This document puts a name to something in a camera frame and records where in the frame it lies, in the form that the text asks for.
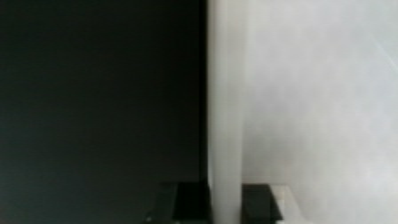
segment gray surface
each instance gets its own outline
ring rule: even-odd
[[[140,223],[197,177],[195,2],[0,7],[0,219]]]

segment dark wall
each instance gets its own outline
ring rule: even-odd
[[[0,2],[0,218],[138,223],[198,172],[198,0]]]

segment white surface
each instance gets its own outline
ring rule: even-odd
[[[239,223],[245,1],[209,1],[209,183],[214,224]]]
[[[243,182],[285,183],[316,224],[398,220],[398,11],[252,0]]]
[[[277,224],[310,224],[310,222],[301,216],[294,196],[287,185],[271,184],[270,189],[277,201],[278,210],[282,213],[282,220],[277,222]]]

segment white wall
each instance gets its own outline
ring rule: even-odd
[[[243,182],[316,224],[398,220],[398,1],[252,0]]]

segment black background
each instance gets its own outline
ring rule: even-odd
[[[198,4],[0,1],[3,223],[140,223],[198,178]]]

